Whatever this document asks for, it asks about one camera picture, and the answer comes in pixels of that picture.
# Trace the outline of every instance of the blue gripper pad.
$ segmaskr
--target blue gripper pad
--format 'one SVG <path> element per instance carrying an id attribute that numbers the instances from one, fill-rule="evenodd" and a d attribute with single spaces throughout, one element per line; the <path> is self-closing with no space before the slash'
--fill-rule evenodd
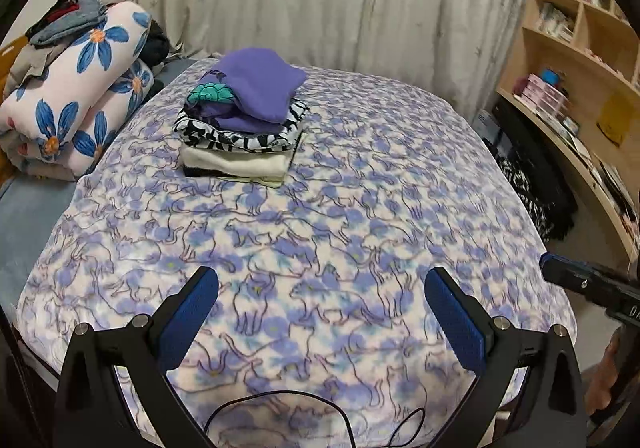
<path id="1" fill-rule="evenodd" d="M 467 297 L 444 268 L 433 268 L 427 273 L 424 279 L 424 296 L 460 364 L 466 370 L 481 374 L 486 364 L 485 336 L 459 301 L 459 298 Z"/>
<path id="2" fill-rule="evenodd" d="M 218 299 L 218 274 L 213 269 L 199 268 L 192 279 L 195 277 L 199 277 L 199 280 L 189 279 L 180 293 L 167 297 L 162 303 L 162 305 L 166 303 L 167 307 L 171 308 L 173 302 L 170 302 L 170 299 L 184 298 L 162 329 L 156 342 L 156 361 L 162 372 L 180 366 L 204 320 L 207 319 L 209 311 Z"/>

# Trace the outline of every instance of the blue flower print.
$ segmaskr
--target blue flower print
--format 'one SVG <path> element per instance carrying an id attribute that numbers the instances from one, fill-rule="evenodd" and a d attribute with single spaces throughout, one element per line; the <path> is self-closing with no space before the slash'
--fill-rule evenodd
<path id="1" fill-rule="evenodd" d="M 39 80 L 40 82 L 44 82 L 47 78 L 49 78 L 49 67 L 45 66 L 42 69 L 42 74 L 40 76 L 28 77 L 27 80 L 22 82 L 18 87 L 18 92 L 16 93 L 16 98 L 19 100 L 24 95 L 24 92 L 27 90 L 27 82 L 33 78 L 34 80 Z"/>
<path id="2" fill-rule="evenodd" d="M 82 51 L 78 55 L 78 63 L 76 64 L 76 70 L 78 73 L 86 71 L 95 56 L 95 50 L 98 49 L 98 60 L 106 71 L 111 65 L 111 44 L 112 42 L 128 42 L 129 34 L 122 26 L 112 26 L 108 29 L 104 29 L 107 21 L 101 22 L 94 29 L 89 30 L 84 35 L 78 38 L 72 46 L 77 46 L 86 42 Z"/>
<path id="3" fill-rule="evenodd" d="M 56 160 L 60 157 L 61 152 L 65 148 L 63 143 L 66 135 L 76 120 L 78 115 L 78 102 L 70 102 L 60 111 L 58 119 L 58 129 L 53 119 L 53 111 L 49 104 L 40 99 L 36 105 L 36 123 L 38 129 L 45 135 L 47 139 L 36 138 L 36 143 L 40 148 L 40 154 L 47 161 Z"/>
<path id="4" fill-rule="evenodd" d="M 149 83 L 149 80 L 151 80 L 151 75 L 149 75 L 147 71 L 142 70 L 140 61 L 136 60 L 130 69 L 109 88 L 109 91 L 113 91 L 114 93 L 128 93 L 131 91 L 129 108 L 127 109 L 127 120 L 142 103 L 144 88 Z"/>
<path id="5" fill-rule="evenodd" d="M 145 28 L 145 31 L 140 35 L 140 40 L 136 44 L 136 49 L 133 50 L 133 54 L 137 55 L 140 51 L 142 51 L 142 47 L 145 45 L 146 38 L 149 36 L 149 27 L 151 24 L 151 16 L 149 16 L 146 12 L 134 12 L 133 20 L 136 21 L 140 26 Z"/>
<path id="6" fill-rule="evenodd" d="M 72 140 L 76 151 L 94 159 L 86 173 L 94 168 L 102 153 L 109 148 L 111 142 L 116 138 L 116 131 L 111 131 L 107 134 L 107 117 L 104 115 L 104 111 L 98 111 L 98 114 L 95 115 L 94 136 L 95 141 L 84 131 L 78 131 Z"/>

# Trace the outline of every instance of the white folded garment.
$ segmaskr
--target white folded garment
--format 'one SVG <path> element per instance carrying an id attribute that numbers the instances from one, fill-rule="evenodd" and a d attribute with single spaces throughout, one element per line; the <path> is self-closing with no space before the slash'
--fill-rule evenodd
<path id="1" fill-rule="evenodd" d="M 218 170 L 237 177 L 281 178 L 289 170 L 296 148 L 270 154 L 240 154 L 210 149 L 197 149 L 183 144 L 180 148 L 182 163 L 191 168 Z"/>

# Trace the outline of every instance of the human hand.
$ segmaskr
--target human hand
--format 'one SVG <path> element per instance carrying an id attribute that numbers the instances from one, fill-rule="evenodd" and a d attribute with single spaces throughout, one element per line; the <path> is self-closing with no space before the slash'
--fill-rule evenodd
<path id="1" fill-rule="evenodd" d="M 611 387 L 618 379 L 618 369 L 614 356 L 620 345 L 620 330 L 613 333 L 609 345 L 604 351 L 602 361 L 596 367 L 589 388 L 584 395 L 584 405 L 587 415 L 593 415 L 597 410 L 603 410 L 611 402 Z"/>

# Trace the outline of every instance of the bedspread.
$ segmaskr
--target bedspread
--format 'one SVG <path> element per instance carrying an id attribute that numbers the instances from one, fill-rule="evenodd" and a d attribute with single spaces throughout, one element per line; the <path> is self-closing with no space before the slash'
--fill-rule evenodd
<path id="1" fill-rule="evenodd" d="M 543 281 L 545 250 L 489 152 L 447 102 L 395 80 L 306 68 L 305 141 L 284 186 L 185 178 L 171 128 L 213 59 L 155 96 L 83 177 L 18 304 L 28 345 L 60 370 L 73 328 L 153 313 L 200 265 L 220 296 L 168 374 L 196 421 L 232 399 L 311 392 L 345 411 L 358 446 L 441 428 L 473 379 L 424 301 L 445 266 L 493 316 L 565 324 L 564 292 Z M 127 402 L 153 427 L 124 370 Z M 516 395 L 514 377 L 506 400 Z M 301 396 L 260 398 L 216 417 L 215 443 L 346 446 L 335 410 Z"/>

